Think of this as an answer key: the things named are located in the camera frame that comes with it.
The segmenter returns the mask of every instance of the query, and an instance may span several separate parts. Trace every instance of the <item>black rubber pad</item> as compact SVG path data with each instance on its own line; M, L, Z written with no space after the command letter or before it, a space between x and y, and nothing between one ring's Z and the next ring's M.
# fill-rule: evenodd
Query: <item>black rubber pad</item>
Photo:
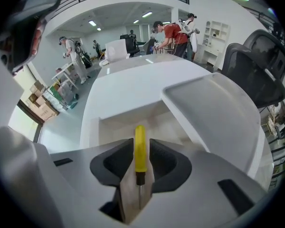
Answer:
M133 160L133 146L131 138L92 159L90 170L101 184L119 187Z
M254 203L233 180L221 180L218 185L238 215L244 214L253 207Z
M183 154L150 139L150 162L155 182L152 193L174 191L190 176L192 165Z
M56 166L60 166L60 165L68 164L70 162L73 162L73 160L71 160L70 158L65 158L65 159L61 159L61 160L58 160L58 161L54 161L54 164Z

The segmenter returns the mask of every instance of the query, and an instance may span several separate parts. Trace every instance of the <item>black slot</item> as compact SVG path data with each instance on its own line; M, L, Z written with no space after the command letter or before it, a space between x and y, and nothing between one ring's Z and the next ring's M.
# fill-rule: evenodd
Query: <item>black slot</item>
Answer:
M60 165L68 164L70 162L73 162L73 160L71 160L70 158L65 158L65 159L61 159L61 160L58 160L58 161L54 161L54 164L56 166L60 166Z
M233 180L221 180L218 185L238 215L244 214L253 207L254 203Z

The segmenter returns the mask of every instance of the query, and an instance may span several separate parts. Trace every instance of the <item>screwdriver shaft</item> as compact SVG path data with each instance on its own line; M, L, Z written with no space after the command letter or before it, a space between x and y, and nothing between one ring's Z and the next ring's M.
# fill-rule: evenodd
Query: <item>screwdriver shaft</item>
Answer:
M139 202L139 209L142 208L142 186L139 186L139 194L138 194L138 202Z

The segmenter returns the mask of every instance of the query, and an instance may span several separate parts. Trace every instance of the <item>screwdriver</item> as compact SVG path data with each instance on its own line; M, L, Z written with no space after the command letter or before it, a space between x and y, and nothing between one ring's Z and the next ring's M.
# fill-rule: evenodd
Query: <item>screwdriver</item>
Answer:
M142 208L142 185L145 184L145 175L147 172L146 158L146 133L145 128L139 125L135 128L135 174L136 174L136 185L139 186L139 209Z

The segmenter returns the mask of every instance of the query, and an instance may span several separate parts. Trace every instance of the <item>white shelf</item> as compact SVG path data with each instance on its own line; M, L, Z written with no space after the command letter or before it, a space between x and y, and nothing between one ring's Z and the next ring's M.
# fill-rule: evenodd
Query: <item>white shelf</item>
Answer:
M207 21L203 37L203 49L199 49L200 61L210 63L218 67L223 52L227 46L230 34L230 25L218 21Z
M215 39L219 39L219 40L226 41L226 40L224 40L224 39L222 39L222 38L220 38L220 37L217 37L217 36L211 36L211 37L213 37L213 38L215 38Z

